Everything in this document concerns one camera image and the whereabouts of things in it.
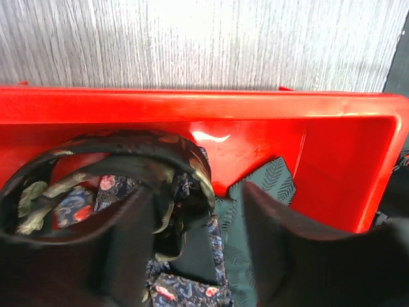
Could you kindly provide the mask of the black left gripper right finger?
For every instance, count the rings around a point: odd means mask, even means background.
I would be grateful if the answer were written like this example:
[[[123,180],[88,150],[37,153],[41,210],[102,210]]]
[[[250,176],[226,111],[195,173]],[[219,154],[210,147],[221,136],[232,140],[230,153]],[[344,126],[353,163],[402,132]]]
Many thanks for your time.
[[[408,305],[407,219],[343,232],[251,182],[243,211],[260,306]]]

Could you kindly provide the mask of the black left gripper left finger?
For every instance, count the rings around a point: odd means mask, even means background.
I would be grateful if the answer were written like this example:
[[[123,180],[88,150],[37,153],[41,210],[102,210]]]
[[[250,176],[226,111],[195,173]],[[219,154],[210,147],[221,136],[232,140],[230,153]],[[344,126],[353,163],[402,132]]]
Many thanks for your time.
[[[137,191],[100,238],[31,247],[1,241],[1,306],[143,306],[153,196]]]

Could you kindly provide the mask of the black gold leaf tie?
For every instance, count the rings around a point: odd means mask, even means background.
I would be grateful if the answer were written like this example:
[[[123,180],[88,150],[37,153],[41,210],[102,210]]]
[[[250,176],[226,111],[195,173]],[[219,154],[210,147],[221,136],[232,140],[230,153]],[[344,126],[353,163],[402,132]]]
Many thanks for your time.
[[[67,156],[104,153],[105,158],[79,168],[52,184],[19,216],[17,199],[30,184],[50,178]],[[44,230],[41,225],[58,201],[75,186],[94,177],[116,175],[137,182],[135,189],[73,230]],[[215,206],[206,156],[188,139],[163,131],[120,130],[105,136],[82,135],[44,152],[23,165],[1,189],[1,238],[37,245],[86,242],[123,217],[136,217],[136,199],[153,197],[155,258],[170,262],[183,253],[187,232],[204,225]]]

